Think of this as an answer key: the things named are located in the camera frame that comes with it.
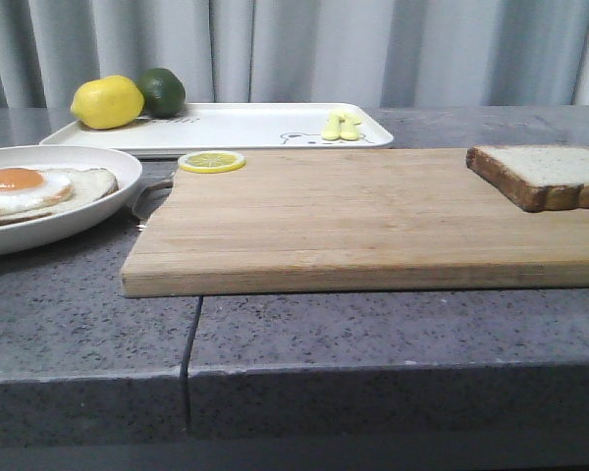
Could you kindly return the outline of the bread slice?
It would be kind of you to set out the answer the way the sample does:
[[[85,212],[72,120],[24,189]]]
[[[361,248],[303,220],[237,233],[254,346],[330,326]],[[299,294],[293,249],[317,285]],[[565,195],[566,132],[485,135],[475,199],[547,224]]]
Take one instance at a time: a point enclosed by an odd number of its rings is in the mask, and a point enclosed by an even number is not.
[[[589,146],[473,146],[465,163],[525,212],[589,209]]]
[[[119,189],[117,179],[113,173],[106,169],[94,168],[77,170],[72,168],[47,168],[34,170],[54,170],[65,172],[71,179],[73,195],[57,204],[43,208],[31,209],[19,213],[0,215],[0,227],[44,217],[54,216],[95,202]]]

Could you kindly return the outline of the white round plate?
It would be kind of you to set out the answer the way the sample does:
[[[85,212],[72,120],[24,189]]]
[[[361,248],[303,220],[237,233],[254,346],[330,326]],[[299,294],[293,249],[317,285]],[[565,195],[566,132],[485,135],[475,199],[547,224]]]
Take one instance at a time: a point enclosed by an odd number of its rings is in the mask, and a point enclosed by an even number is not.
[[[0,255],[89,229],[119,210],[142,174],[128,153],[84,146],[0,148]]]

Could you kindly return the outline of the white bear tray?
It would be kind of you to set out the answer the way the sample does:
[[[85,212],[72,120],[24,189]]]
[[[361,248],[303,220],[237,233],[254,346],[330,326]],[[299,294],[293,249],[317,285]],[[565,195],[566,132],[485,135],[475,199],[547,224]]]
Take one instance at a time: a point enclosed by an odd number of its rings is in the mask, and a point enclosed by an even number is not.
[[[359,119],[357,140],[325,140],[330,114]],[[359,107],[347,103],[190,103],[173,119],[140,117],[107,131],[72,122],[40,141],[42,145],[122,150],[139,159],[168,159],[211,149],[389,147],[393,135]]]

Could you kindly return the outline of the wooden cutting board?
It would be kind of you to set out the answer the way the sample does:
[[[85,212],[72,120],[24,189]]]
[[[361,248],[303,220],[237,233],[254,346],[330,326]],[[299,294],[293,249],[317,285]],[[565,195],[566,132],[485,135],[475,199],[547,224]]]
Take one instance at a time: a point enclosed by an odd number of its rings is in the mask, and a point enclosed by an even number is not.
[[[121,278],[132,297],[589,287],[589,210],[524,212],[464,149],[248,151],[177,171]]]

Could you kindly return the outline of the yellow plastic fork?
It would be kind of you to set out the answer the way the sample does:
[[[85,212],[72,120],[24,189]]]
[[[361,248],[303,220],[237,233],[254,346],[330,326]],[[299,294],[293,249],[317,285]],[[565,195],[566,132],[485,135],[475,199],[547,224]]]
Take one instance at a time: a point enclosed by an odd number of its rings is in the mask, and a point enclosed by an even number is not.
[[[344,113],[341,111],[332,111],[321,131],[321,137],[324,140],[335,141],[341,137],[341,122],[344,119]]]

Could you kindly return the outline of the lemon slice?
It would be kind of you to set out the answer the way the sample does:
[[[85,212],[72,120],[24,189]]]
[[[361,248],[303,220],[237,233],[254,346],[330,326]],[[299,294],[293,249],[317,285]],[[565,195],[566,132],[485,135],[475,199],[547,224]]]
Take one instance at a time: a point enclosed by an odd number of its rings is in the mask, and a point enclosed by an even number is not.
[[[242,168],[245,163],[243,155],[225,150],[196,151],[178,159],[181,170],[198,174],[226,173]]]

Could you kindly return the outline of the yellow plastic knife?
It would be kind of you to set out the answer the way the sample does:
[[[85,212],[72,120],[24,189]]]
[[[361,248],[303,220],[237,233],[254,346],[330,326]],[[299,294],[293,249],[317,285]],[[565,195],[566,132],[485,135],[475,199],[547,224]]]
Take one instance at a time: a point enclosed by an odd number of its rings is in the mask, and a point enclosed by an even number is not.
[[[359,117],[353,113],[343,112],[340,117],[340,139],[346,141],[359,140]]]

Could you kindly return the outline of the green lime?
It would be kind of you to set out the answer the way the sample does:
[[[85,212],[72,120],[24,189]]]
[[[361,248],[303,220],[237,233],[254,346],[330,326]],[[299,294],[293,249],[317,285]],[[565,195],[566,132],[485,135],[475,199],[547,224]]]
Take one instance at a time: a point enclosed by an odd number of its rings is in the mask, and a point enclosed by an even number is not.
[[[185,106],[185,87],[168,69],[150,69],[138,78],[136,85],[144,97],[143,110],[151,117],[173,118]]]

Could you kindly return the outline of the yellow lemon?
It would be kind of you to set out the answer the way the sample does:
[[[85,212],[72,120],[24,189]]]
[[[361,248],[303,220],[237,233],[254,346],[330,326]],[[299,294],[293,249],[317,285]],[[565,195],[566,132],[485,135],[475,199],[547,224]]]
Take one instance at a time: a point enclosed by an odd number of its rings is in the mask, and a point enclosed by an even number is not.
[[[74,94],[70,111],[91,129],[109,130],[136,119],[144,102],[130,78],[115,75],[82,84]]]

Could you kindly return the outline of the fried egg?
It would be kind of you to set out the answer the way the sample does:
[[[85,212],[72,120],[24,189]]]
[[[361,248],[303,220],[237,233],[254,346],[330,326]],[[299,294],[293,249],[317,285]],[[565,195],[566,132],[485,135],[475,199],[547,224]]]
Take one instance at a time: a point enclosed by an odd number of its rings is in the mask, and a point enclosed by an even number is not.
[[[52,206],[73,192],[71,179],[62,171],[0,169],[0,215]]]

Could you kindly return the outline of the grey curtain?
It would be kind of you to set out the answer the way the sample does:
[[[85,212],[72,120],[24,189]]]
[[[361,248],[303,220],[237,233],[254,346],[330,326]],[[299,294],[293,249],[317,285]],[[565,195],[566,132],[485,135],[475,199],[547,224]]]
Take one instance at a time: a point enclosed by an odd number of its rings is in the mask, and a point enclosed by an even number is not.
[[[191,102],[589,105],[589,1],[0,1],[0,108],[155,67]]]

